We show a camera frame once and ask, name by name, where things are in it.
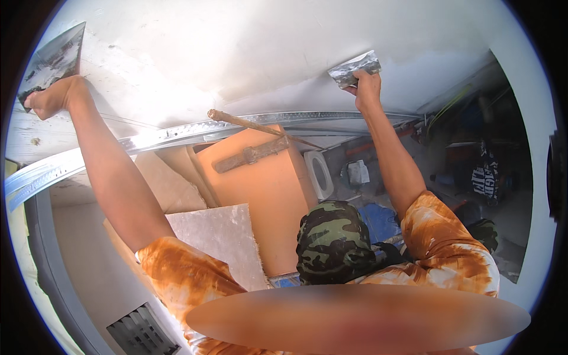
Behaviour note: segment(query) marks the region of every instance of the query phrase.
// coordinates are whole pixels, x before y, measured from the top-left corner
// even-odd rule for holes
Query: vent grille
[[[107,327],[128,355],[173,355],[180,348],[160,328],[144,303]]]

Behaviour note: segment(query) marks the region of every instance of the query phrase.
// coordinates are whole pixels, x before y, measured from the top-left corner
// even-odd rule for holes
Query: toilet seat
[[[318,199],[325,200],[333,193],[333,182],[323,154],[313,151],[306,152],[304,160]]]

